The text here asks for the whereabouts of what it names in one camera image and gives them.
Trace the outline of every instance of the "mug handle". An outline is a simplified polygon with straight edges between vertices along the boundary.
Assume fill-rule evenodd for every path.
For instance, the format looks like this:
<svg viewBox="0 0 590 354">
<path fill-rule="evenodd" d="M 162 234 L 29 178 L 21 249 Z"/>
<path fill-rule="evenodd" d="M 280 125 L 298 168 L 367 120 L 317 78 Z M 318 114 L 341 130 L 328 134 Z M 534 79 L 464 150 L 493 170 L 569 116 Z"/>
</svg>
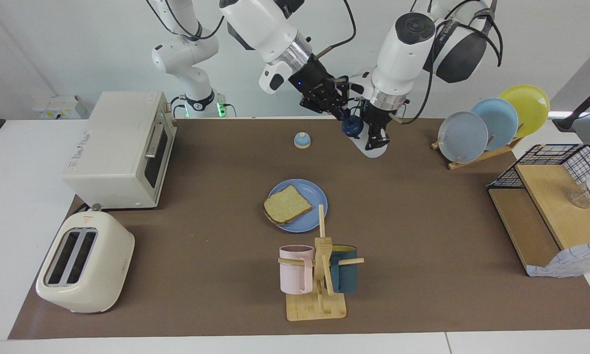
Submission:
<svg viewBox="0 0 590 354">
<path fill-rule="evenodd" d="M 340 276 L 338 262 L 338 258 L 335 258 L 333 260 L 330 259 L 330 275 L 332 276 L 332 286 L 334 287 L 335 292 L 340 292 Z"/>
<path fill-rule="evenodd" d="M 312 291 L 312 260 L 310 258 L 300 257 L 304 261 L 304 288 L 299 289 L 302 294 L 308 294 Z"/>
</svg>

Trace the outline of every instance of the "wooden mug rack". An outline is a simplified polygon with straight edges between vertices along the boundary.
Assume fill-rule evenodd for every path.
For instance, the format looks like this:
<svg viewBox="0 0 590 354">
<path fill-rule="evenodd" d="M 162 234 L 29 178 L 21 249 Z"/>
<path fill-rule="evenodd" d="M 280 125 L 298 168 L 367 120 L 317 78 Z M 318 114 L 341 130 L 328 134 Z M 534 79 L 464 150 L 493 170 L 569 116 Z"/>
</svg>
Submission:
<svg viewBox="0 0 590 354">
<path fill-rule="evenodd" d="M 286 294 L 286 318 L 289 321 L 328 320 L 344 318 L 347 315 L 345 295 L 334 292 L 330 274 L 332 238 L 326 237 L 323 204 L 319 205 L 320 236 L 314 239 L 312 292 L 302 295 Z M 304 265 L 302 260 L 278 258 L 280 264 Z M 339 265 L 353 265 L 365 262 L 364 258 L 340 260 Z"/>
</svg>

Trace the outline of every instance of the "wall socket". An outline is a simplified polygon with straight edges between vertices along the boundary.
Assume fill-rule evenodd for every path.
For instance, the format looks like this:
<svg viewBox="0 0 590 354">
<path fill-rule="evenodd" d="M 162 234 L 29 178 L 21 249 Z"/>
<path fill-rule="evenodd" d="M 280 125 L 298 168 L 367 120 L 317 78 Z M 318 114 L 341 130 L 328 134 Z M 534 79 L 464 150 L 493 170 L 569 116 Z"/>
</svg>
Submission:
<svg viewBox="0 0 590 354">
<path fill-rule="evenodd" d="M 35 101 L 32 110 L 39 119 L 88 119 L 89 112 L 77 96 L 60 94 Z"/>
</svg>

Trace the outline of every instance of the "yellow plate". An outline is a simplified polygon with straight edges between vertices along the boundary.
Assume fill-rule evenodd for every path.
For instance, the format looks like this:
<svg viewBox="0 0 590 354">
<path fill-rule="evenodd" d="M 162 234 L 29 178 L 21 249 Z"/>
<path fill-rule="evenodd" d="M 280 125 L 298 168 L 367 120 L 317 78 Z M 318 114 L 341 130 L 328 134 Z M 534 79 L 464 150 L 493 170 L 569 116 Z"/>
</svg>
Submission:
<svg viewBox="0 0 590 354">
<path fill-rule="evenodd" d="M 516 138 L 526 137 L 537 131 L 548 119 L 550 101 L 548 96 L 533 85 L 516 85 L 506 89 L 500 95 L 517 111 L 518 124 L 524 124 L 517 130 Z"/>
</svg>

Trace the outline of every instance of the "toaster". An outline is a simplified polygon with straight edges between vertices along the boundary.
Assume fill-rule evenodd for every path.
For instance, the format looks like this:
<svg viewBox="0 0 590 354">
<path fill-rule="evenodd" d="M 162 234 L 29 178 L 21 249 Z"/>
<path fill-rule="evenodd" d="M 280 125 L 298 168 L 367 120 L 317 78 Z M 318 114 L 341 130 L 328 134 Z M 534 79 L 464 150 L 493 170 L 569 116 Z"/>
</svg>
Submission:
<svg viewBox="0 0 590 354">
<path fill-rule="evenodd" d="M 103 92 L 61 179 L 88 206 L 156 207 L 175 135 L 162 92 Z"/>
<path fill-rule="evenodd" d="M 133 234 L 108 213 L 75 213 L 50 246 L 37 295 L 72 312 L 108 310 L 120 296 L 134 246 Z"/>
</svg>

